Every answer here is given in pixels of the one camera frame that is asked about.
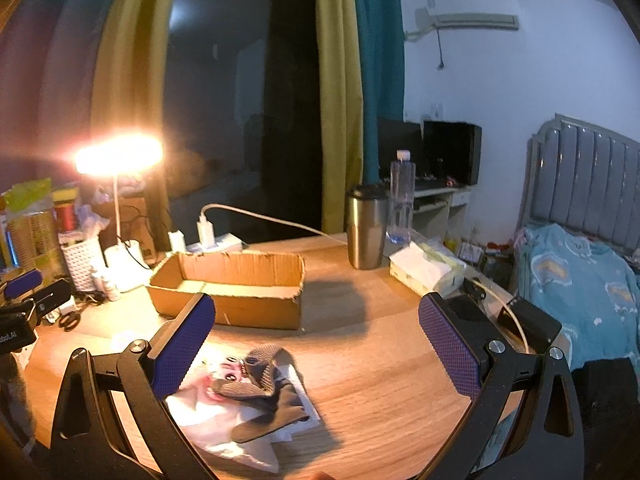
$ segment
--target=cardboard box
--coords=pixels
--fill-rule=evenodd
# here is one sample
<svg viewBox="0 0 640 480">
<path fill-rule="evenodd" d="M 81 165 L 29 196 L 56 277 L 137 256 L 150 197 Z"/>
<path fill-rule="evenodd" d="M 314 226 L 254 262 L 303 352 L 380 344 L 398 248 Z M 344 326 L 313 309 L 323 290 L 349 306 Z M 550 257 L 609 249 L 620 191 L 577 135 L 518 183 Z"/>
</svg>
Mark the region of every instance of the cardboard box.
<svg viewBox="0 0 640 480">
<path fill-rule="evenodd" d="M 156 267 L 146 290 L 166 316 L 204 292 L 216 303 L 217 324 L 296 330 L 304 279 L 299 254 L 175 253 Z"/>
</svg>

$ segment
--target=black cloth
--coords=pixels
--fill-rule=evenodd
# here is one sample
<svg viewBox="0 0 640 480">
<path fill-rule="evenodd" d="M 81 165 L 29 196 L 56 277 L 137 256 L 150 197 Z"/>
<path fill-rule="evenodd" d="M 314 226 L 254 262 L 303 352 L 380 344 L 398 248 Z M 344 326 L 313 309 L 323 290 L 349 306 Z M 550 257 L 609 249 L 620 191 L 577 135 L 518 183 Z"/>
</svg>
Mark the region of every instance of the black cloth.
<svg viewBox="0 0 640 480">
<path fill-rule="evenodd" d="M 640 479 L 638 380 L 628 358 L 572 372 L 584 430 L 585 480 Z"/>
<path fill-rule="evenodd" d="M 211 389 L 227 399 L 239 400 L 267 413 L 238 424 L 231 439 L 245 444 L 300 420 L 308 420 L 296 389 L 276 367 L 276 356 L 284 349 L 266 343 L 251 350 L 244 358 L 246 376 L 251 383 L 216 379 Z"/>
</svg>

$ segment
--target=charging cable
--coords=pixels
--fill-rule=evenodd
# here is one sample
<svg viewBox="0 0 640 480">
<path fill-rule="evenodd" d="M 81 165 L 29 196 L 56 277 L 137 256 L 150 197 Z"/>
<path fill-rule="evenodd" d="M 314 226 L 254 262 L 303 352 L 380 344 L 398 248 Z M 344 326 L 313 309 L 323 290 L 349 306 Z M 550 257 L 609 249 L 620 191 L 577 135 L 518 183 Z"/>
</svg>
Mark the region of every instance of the charging cable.
<svg viewBox="0 0 640 480">
<path fill-rule="evenodd" d="M 260 215 L 258 213 L 246 211 L 245 209 L 232 207 L 230 205 L 207 204 L 200 210 L 200 221 L 198 222 L 198 234 L 200 235 L 200 243 L 202 243 L 205 247 L 211 247 L 214 245 L 213 225 L 211 224 L 211 222 L 207 221 L 207 218 L 204 215 L 204 213 L 206 213 L 209 209 L 225 209 L 227 211 L 232 211 L 234 213 L 240 213 L 243 215 L 252 216 L 260 220 L 267 220 L 269 222 L 275 222 L 276 224 L 288 225 L 290 227 L 297 227 L 298 229 L 304 229 L 316 235 L 324 236 L 326 238 L 331 238 L 331 240 L 338 242 L 340 244 L 343 244 L 343 245 L 347 244 L 347 242 L 345 242 L 344 240 L 340 240 L 340 238 L 336 238 L 335 236 L 331 236 L 327 233 L 323 233 L 318 229 L 313 229 L 312 227 L 308 227 L 306 225 L 296 224 L 295 222 L 289 222 L 287 220 L 280 220 L 279 218 L 272 218 L 267 215 Z"/>
<path fill-rule="evenodd" d="M 516 315 L 513 313 L 513 310 L 511 310 L 509 305 L 507 305 L 501 298 L 498 297 L 498 295 L 494 291 L 492 291 L 486 285 L 483 285 L 482 283 L 480 283 L 478 281 L 474 281 L 474 285 L 477 285 L 477 286 L 479 286 L 481 288 L 484 288 L 484 290 L 487 293 L 489 293 L 496 300 L 498 300 L 498 302 L 504 307 L 504 309 L 507 311 L 507 313 L 513 319 L 513 322 L 516 324 L 516 327 L 518 328 L 518 332 L 520 332 L 520 337 L 522 338 L 522 342 L 524 343 L 524 352 L 525 352 L 525 354 L 528 354 L 529 353 L 529 343 L 527 342 L 527 336 L 524 335 L 524 330 L 522 329 L 522 325 L 518 321 L 518 318 L 516 317 Z"/>
</svg>

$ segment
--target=white cable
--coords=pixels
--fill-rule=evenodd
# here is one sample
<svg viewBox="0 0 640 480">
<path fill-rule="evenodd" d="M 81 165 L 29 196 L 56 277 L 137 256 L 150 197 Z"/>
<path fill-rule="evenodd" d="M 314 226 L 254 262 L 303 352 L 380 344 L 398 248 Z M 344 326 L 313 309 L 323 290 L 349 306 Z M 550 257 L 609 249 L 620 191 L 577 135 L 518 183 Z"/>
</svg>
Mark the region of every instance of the white cable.
<svg viewBox="0 0 640 480">
<path fill-rule="evenodd" d="M 499 298 L 498 295 L 494 291 L 492 291 L 489 287 L 483 285 L 482 283 L 480 283 L 480 282 L 478 282 L 476 280 L 474 280 L 474 284 L 480 286 L 481 288 L 484 288 L 484 290 L 487 291 L 489 294 L 491 294 L 496 300 L 498 300 L 500 302 L 500 304 L 504 307 L 504 309 L 509 313 L 509 315 L 511 316 L 513 321 L 516 323 L 516 327 L 518 328 L 518 332 L 520 332 L 520 337 L 522 338 L 522 342 L 524 343 L 524 352 L 525 352 L 525 354 L 528 354 L 529 353 L 529 343 L 527 343 L 527 336 L 524 335 L 524 330 L 522 329 L 522 326 L 520 325 L 520 322 L 518 321 L 518 318 L 513 313 L 513 310 L 511 310 L 510 307 L 503 300 L 501 300 L 501 298 Z"/>
<path fill-rule="evenodd" d="M 227 211 L 233 211 L 234 213 L 240 213 L 243 215 L 248 215 L 248 216 L 253 216 L 254 218 L 259 218 L 260 220 L 267 220 L 269 222 L 276 222 L 276 224 L 283 224 L 283 225 L 288 225 L 290 227 L 297 227 L 298 229 L 304 229 L 306 231 L 309 231 L 313 234 L 316 235 L 320 235 L 320 236 L 325 236 L 327 238 L 331 238 L 331 240 L 335 241 L 335 242 L 339 242 L 343 245 L 346 245 L 347 242 L 345 242 L 344 240 L 340 240 L 340 238 L 336 238 L 335 236 L 331 236 L 327 233 L 323 233 L 322 231 L 319 231 L 318 229 L 313 229 L 312 227 L 308 227 L 306 225 L 302 225 L 302 224 L 296 224 L 295 222 L 289 222 L 287 220 L 280 220 L 279 218 L 272 218 L 270 216 L 267 215 L 260 215 L 258 213 L 253 213 L 251 211 L 246 211 L 245 209 L 240 209 L 238 207 L 231 207 L 230 205 L 223 205 L 223 204 L 207 204 L 206 206 L 204 206 L 201 210 L 200 210 L 200 216 L 203 216 L 205 211 L 209 210 L 209 209 L 226 209 Z"/>
</svg>

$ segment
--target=power strip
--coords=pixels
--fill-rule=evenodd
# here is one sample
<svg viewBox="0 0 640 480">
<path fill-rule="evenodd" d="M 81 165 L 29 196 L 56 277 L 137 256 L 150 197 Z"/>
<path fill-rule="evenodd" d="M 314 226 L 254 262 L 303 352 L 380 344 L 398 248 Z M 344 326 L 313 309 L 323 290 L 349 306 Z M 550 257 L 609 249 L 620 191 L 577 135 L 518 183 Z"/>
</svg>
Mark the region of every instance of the power strip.
<svg viewBox="0 0 640 480">
<path fill-rule="evenodd" d="M 187 252 L 203 253 L 237 253 L 242 251 L 242 240 L 231 233 L 216 236 L 211 247 L 205 247 L 200 242 L 187 246 Z"/>
</svg>

